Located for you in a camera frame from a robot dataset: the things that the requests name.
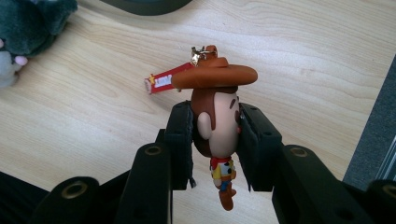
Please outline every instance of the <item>toy body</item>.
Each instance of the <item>toy body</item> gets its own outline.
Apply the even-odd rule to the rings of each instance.
[[[76,0],[1,0],[0,51],[9,52],[14,65],[0,67],[0,74],[8,74],[10,67],[18,67],[15,63],[24,65],[26,57],[34,57],[49,48],[77,6]],[[8,79],[0,82],[0,86],[13,83]]]
[[[172,84],[178,89],[193,89],[192,139],[199,152],[211,158],[213,183],[219,189],[223,208],[230,211],[236,193],[231,182],[236,177],[232,155],[240,133],[240,104],[236,91],[239,85],[254,82],[257,72],[218,58],[215,46],[201,51],[193,48],[192,51],[191,63],[196,67],[174,74]]]

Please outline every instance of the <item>toy head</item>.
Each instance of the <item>toy head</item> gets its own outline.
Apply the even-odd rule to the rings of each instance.
[[[178,89],[193,89],[192,138],[197,149],[206,157],[225,158],[236,150],[238,138],[236,91],[239,85],[256,81],[257,72],[218,58],[215,46],[208,46],[202,52],[204,55],[193,55],[193,59],[198,58],[196,67],[174,74],[172,84]]]

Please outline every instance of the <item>wood grain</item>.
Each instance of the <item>wood grain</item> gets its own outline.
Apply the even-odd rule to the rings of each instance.
[[[240,87],[241,101],[342,179],[396,53],[391,0],[193,0],[154,17],[78,3],[54,45],[0,90],[0,170],[46,190],[77,175],[104,183],[130,169],[172,106],[191,95],[148,95],[143,79],[210,44],[258,71],[257,82]],[[223,211],[208,159],[193,156],[198,187],[175,192],[175,223],[277,223],[271,193],[248,192],[239,164],[235,208]]]

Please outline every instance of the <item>grey plush toy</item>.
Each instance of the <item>grey plush toy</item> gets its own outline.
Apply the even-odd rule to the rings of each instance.
[[[0,87],[12,85],[10,72],[52,45],[77,8],[76,0],[0,0],[0,52],[7,52],[0,54]]]

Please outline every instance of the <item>toy keychain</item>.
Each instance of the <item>toy keychain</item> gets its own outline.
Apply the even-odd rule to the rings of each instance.
[[[192,48],[191,69],[172,76],[177,89],[193,89],[191,110],[193,113],[192,139],[205,157],[210,158],[213,182],[219,189],[219,199],[227,211],[233,209],[232,187],[236,171],[232,155],[236,151],[239,128],[238,86],[257,80],[257,72],[244,65],[228,64],[218,57],[215,46],[205,49]]]

